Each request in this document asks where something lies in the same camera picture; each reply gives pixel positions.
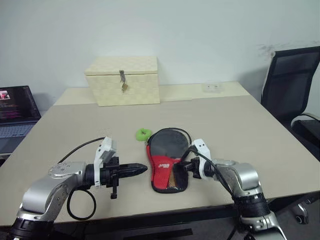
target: white wall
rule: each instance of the white wall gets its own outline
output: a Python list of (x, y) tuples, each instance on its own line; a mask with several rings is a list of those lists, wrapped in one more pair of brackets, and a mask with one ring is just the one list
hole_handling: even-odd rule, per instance
[(96, 56), (154, 55), (162, 85), (240, 81), (259, 99), (272, 51), (316, 45), (319, 0), (0, 0), (0, 86), (30, 85), (42, 110)]

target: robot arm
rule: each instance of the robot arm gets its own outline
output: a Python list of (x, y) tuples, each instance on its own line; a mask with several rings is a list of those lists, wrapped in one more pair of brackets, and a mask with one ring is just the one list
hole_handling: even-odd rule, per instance
[(192, 142), (190, 152), (198, 154), (185, 165), (185, 169), (193, 172), (193, 176), (215, 181), (226, 182), (234, 203), (238, 206), (240, 221), (247, 226), (248, 240), (287, 240), (276, 215), (270, 211), (259, 182), (258, 173), (248, 163), (223, 159), (210, 159), (210, 150), (202, 139)]
[(112, 187), (110, 197), (117, 198), (119, 178), (139, 175), (147, 167), (139, 163), (119, 165), (119, 158), (113, 156), (115, 152), (115, 144), (106, 137), (96, 151), (94, 164), (61, 162), (50, 168), (48, 174), (35, 181), (24, 194), (7, 240), (48, 239), (65, 200), (74, 190)]

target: laptop keyboard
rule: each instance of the laptop keyboard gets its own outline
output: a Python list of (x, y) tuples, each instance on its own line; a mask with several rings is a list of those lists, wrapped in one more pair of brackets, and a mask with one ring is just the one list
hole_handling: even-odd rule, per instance
[(17, 125), (17, 126), (3, 126), (0, 127), (0, 139), (25, 137), (33, 125)]

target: laptop screen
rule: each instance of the laptop screen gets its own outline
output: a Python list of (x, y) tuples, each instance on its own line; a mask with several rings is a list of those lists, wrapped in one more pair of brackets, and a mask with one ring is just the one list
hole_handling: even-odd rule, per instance
[(40, 117), (28, 86), (0, 87), (0, 124), (36, 121)]

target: chair wheel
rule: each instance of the chair wheel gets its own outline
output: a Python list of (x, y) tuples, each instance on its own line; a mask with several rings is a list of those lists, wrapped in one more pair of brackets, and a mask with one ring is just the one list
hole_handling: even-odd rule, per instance
[(298, 224), (308, 224), (309, 223), (308, 218), (303, 215), (297, 215), (297, 216), (295, 216), (295, 219)]

